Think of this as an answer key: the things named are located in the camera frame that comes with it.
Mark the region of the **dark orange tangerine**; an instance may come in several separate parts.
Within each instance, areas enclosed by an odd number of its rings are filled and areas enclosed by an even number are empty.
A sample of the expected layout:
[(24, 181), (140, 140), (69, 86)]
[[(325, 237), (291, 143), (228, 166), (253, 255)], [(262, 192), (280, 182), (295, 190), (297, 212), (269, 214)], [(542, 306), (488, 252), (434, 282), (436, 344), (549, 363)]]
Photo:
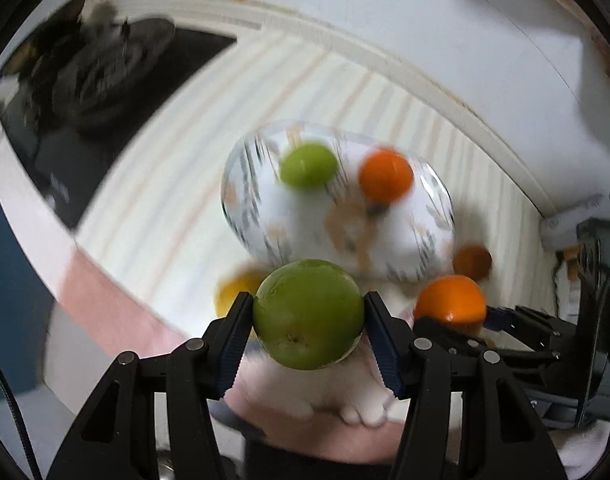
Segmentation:
[(454, 272), (475, 282), (480, 282), (490, 275), (492, 264), (491, 254), (480, 245), (462, 247), (453, 258)]

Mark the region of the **large yellow lemon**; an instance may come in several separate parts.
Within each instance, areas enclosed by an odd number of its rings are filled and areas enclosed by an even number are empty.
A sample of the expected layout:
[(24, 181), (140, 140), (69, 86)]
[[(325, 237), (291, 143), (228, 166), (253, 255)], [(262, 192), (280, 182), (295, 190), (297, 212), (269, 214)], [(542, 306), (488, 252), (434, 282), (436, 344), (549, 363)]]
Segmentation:
[(224, 280), (217, 288), (215, 311), (218, 318), (224, 318), (240, 292), (257, 293), (267, 273), (259, 269), (245, 269)]

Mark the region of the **green apple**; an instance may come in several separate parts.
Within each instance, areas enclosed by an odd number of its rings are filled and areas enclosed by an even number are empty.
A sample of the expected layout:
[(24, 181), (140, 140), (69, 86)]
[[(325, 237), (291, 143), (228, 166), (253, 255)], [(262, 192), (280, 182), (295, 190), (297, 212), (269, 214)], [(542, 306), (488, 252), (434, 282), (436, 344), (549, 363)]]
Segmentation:
[(259, 285), (253, 328), (279, 364), (318, 370), (341, 361), (358, 344), (363, 296), (351, 275), (331, 262), (292, 262)]
[(336, 174), (337, 156), (318, 143), (304, 143), (289, 151), (280, 163), (280, 179), (291, 188), (321, 188)]

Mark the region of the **blue cabinet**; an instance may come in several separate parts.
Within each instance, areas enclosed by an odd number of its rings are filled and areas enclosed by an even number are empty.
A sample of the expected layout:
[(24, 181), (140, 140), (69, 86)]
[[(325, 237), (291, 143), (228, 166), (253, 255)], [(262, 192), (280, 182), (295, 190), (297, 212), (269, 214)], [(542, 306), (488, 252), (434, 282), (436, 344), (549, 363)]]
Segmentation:
[(15, 394), (41, 382), (53, 297), (20, 249), (0, 205), (0, 368)]

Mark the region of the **striped cat table mat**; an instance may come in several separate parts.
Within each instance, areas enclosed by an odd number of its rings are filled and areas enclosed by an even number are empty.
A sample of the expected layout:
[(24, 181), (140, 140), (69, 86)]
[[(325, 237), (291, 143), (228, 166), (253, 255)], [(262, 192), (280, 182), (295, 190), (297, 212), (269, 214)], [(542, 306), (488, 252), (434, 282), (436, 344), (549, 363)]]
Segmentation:
[(328, 47), (241, 36), (119, 156), (76, 230), (61, 306), (110, 356), (203, 333), (247, 275), (329, 260), (409, 316), (458, 250), (494, 306), (555, 309), (540, 213), (468, 133)]

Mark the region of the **floral white plate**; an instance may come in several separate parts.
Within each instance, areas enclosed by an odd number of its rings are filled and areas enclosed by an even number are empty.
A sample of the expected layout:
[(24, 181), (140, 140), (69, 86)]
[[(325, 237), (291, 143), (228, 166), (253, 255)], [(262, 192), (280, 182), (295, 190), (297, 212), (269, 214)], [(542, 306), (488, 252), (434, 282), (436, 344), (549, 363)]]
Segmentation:
[[(321, 188), (300, 190), (280, 179), (280, 163), (303, 143), (326, 145), (337, 174)], [(406, 156), (415, 179), (397, 202), (378, 206), (358, 183), (375, 139), (309, 122), (271, 122), (243, 136), (221, 179), (221, 207), (233, 234), (256, 260), (283, 266), (327, 260), (359, 278), (420, 282), (451, 270), (453, 204), (422, 157)]]

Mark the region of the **bright orange tangerine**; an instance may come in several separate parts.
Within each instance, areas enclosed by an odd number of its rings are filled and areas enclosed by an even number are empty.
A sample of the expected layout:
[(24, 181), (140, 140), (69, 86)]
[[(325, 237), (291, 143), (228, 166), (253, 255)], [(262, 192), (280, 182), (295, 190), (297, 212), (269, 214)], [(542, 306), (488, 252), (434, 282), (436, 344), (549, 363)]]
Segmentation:
[(391, 205), (412, 188), (413, 170), (408, 160), (392, 150), (371, 152), (361, 163), (358, 183), (367, 200)]

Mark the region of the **black gas stove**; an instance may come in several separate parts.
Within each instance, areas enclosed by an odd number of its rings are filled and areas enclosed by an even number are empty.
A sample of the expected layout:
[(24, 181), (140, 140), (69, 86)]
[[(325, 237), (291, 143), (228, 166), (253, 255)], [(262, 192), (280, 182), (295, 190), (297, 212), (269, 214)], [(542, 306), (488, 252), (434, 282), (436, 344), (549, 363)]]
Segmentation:
[(53, 86), (58, 72), (93, 39), (77, 35), (63, 58), (39, 60), (0, 115), (26, 174), (70, 230), (77, 228), (114, 162), (156, 110), (237, 41), (229, 35), (176, 26), (167, 51), (126, 98), (71, 122), (53, 111)]

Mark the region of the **green apple on plate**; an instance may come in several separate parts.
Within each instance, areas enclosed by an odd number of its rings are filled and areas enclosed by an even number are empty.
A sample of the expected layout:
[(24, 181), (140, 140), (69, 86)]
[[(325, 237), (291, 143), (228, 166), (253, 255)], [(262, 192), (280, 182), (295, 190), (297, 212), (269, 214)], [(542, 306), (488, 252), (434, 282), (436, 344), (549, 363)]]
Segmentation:
[(337, 156), (318, 143), (304, 143), (289, 151), (280, 163), (280, 179), (291, 188), (321, 188), (336, 174)]

